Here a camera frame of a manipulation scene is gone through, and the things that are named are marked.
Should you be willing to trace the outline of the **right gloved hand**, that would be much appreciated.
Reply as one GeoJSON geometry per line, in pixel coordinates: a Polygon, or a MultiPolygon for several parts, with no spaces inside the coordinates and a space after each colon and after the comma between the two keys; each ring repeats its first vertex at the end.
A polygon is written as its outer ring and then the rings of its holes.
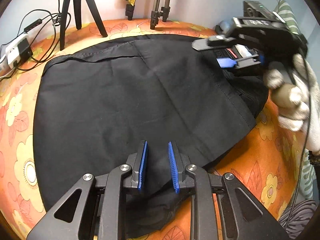
{"type": "Polygon", "coordinates": [[[278,107],[281,127],[307,136],[306,149],[319,156],[319,85],[310,64],[302,55],[292,59],[295,84],[284,81],[276,68],[263,75],[265,86],[271,91],[271,100],[278,107]]]}

